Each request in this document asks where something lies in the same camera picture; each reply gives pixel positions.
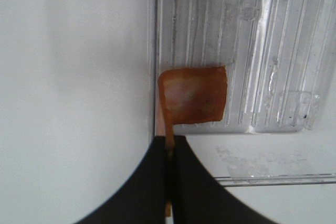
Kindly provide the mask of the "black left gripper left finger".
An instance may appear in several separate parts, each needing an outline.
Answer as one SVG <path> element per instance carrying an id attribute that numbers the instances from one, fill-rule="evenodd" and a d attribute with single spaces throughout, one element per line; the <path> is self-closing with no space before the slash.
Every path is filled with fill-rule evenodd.
<path id="1" fill-rule="evenodd" d="M 156 136 L 127 181 L 77 223 L 166 223 L 165 137 Z"/>

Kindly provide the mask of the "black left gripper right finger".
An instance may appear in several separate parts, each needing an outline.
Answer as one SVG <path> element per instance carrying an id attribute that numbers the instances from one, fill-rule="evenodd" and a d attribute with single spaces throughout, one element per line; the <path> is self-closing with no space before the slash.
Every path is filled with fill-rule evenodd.
<path id="1" fill-rule="evenodd" d="M 175 136 L 174 140 L 174 223 L 274 223 L 220 185 L 196 157 L 185 136 Z"/>

